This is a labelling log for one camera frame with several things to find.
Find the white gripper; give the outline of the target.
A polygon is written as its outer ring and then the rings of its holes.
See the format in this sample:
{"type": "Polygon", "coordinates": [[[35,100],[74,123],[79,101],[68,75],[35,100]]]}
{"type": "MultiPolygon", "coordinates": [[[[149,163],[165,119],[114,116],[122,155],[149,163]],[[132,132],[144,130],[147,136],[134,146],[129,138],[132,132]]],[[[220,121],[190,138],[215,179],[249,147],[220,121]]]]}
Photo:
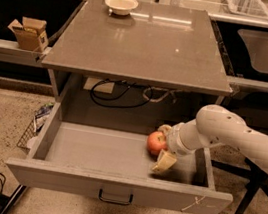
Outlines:
{"type": "MultiPolygon", "coordinates": [[[[166,134],[167,148],[178,156],[192,154],[199,147],[199,137],[196,126],[193,122],[179,123],[170,127],[164,124],[158,130],[166,134]]],[[[177,158],[169,151],[161,150],[157,162],[152,167],[152,172],[161,174],[175,165],[177,158]]]]}

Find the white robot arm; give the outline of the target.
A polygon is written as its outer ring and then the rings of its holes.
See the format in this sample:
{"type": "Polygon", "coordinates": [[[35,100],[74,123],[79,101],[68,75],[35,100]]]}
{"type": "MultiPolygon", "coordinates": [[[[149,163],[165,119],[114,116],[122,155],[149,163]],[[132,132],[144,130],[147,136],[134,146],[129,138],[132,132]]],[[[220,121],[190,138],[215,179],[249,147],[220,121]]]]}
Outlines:
{"type": "Polygon", "coordinates": [[[185,123],[162,125],[167,150],[161,150],[152,167],[161,174],[182,156],[201,148],[227,145],[251,160],[268,174],[268,135],[252,130],[239,115],[220,105],[206,105],[196,118],[185,123]]]}

